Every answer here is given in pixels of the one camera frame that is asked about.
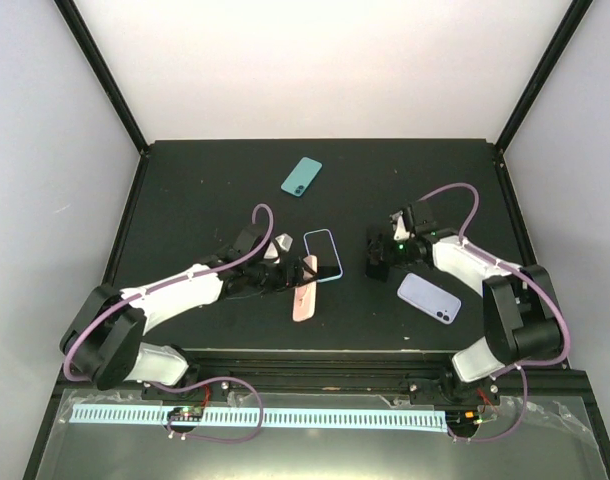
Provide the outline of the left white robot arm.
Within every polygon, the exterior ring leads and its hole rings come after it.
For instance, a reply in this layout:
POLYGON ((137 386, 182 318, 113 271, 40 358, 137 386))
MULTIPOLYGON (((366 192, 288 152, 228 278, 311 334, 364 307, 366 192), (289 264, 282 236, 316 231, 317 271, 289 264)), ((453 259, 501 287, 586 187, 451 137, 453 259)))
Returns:
POLYGON ((296 321, 315 305, 318 258, 290 255, 291 238, 248 225, 236 241, 183 272, 140 287, 104 284, 89 294, 60 341, 63 373, 72 382, 89 381, 99 390, 124 382, 157 384, 178 399, 192 397, 200 376, 189 357, 173 345, 154 345, 154 328, 196 308, 233 297, 247 287, 261 293, 292 290, 296 321))

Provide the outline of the pink phone case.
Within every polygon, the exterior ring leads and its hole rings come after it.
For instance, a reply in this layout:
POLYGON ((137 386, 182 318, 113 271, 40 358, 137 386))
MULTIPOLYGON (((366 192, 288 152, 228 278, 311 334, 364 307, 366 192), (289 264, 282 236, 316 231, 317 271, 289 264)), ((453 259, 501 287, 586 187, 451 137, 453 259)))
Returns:
POLYGON ((316 308, 316 278, 303 278, 303 284, 294 290, 292 320, 304 322, 311 319, 316 308))

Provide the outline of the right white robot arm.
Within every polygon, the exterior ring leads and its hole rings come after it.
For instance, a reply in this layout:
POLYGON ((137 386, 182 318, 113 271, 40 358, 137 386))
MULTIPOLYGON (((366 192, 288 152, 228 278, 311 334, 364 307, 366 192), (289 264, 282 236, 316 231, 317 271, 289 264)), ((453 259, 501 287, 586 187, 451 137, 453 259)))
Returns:
POLYGON ((482 300, 483 334, 456 352, 436 380, 445 400, 463 404, 486 378, 563 351, 566 340, 548 272, 506 263, 456 230, 438 228, 429 205, 411 203, 365 234, 365 274, 385 282, 393 268, 424 264, 451 275, 482 300))

